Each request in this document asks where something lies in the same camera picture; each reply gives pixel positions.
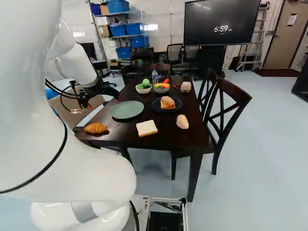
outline plastic bottle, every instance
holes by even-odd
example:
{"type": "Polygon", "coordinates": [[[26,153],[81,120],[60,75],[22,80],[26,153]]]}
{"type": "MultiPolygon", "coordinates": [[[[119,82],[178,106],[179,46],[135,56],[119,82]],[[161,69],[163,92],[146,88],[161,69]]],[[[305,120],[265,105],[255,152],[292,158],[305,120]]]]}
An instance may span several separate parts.
{"type": "Polygon", "coordinates": [[[152,82],[153,82],[153,85],[158,83],[158,73],[156,69],[154,69],[152,72],[152,82]]]}

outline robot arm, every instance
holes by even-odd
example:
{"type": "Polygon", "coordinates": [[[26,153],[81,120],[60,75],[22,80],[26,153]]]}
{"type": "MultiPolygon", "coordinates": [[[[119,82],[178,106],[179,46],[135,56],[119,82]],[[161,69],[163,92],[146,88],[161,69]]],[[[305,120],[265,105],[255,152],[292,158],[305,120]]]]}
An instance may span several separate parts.
{"type": "Polygon", "coordinates": [[[32,207],[32,219],[42,230],[83,230],[84,224],[74,217],[65,224],[57,218],[72,213],[76,217],[72,203],[90,202],[97,215],[92,225],[118,231],[128,219],[128,202],[136,190],[133,167],[123,157],[91,148],[67,132],[45,96],[44,64],[56,57],[65,75],[73,71],[85,87],[97,78],[60,20],[61,3],[28,0],[18,7],[11,1],[1,5],[0,19],[8,23],[1,28],[0,43],[0,194],[43,202],[32,207]],[[14,14],[7,13],[12,9],[14,14]],[[81,70],[81,63],[89,69],[81,70]],[[66,65],[76,69],[69,71],[66,65]],[[67,210],[55,204],[67,205],[67,210]]]}
{"type": "Polygon", "coordinates": [[[74,78],[86,92],[84,95],[86,102],[80,102],[81,104],[87,104],[90,98],[98,94],[114,96],[117,99],[119,92],[103,84],[83,47],[73,38],[70,29],[62,20],[59,32],[49,52],[51,60],[48,60],[45,65],[46,74],[74,78]]]}

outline green plate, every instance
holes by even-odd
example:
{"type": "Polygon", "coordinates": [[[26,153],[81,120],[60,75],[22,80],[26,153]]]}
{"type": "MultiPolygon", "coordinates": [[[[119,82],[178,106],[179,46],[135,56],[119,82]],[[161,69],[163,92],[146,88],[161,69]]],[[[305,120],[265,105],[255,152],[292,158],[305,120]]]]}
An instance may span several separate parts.
{"type": "Polygon", "coordinates": [[[129,119],[139,115],[143,109],[144,105],[139,101],[126,101],[114,105],[111,116],[116,119],[129,119]]]}

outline dining table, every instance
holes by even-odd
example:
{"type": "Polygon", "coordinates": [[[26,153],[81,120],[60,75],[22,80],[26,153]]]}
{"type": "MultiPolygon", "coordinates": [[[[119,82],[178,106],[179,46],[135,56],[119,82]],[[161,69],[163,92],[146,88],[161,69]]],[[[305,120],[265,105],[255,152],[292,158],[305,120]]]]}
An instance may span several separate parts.
{"type": "Polygon", "coordinates": [[[187,201],[192,202],[199,171],[204,154],[213,153],[213,145],[209,131],[203,124],[203,118],[199,109],[199,102],[192,84],[190,92],[182,93],[180,88],[174,86],[175,83],[189,81],[191,77],[171,77],[169,79],[170,89],[165,94],[158,94],[152,89],[148,94],[137,93],[135,87],[142,82],[140,78],[132,79],[119,94],[119,99],[113,99],[107,103],[86,125],[92,123],[102,123],[108,127],[108,131],[103,134],[90,134],[84,129],[80,129],[76,137],[82,142],[96,148],[117,147],[122,155],[129,160],[127,148],[164,150],[173,152],[175,150],[185,150],[190,158],[189,182],[187,201]],[[176,97],[181,100],[182,107],[175,112],[160,113],[152,108],[152,102],[162,96],[176,97]],[[111,116],[112,108],[121,102],[139,101],[144,105],[141,114],[125,120],[115,119],[111,116]],[[177,126],[177,117],[185,115],[189,127],[181,129],[177,126]],[[148,120],[153,120],[158,132],[156,134],[139,137],[136,124],[148,120]]]}

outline television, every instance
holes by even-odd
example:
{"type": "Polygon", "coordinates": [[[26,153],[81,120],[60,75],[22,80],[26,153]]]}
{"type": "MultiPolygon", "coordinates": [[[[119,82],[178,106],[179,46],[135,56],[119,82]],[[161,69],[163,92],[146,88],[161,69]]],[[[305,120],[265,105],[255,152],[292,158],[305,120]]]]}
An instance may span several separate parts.
{"type": "Polygon", "coordinates": [[[184,45],[250,43],[260,0],[198,0],[185,3],[184,45]]]}

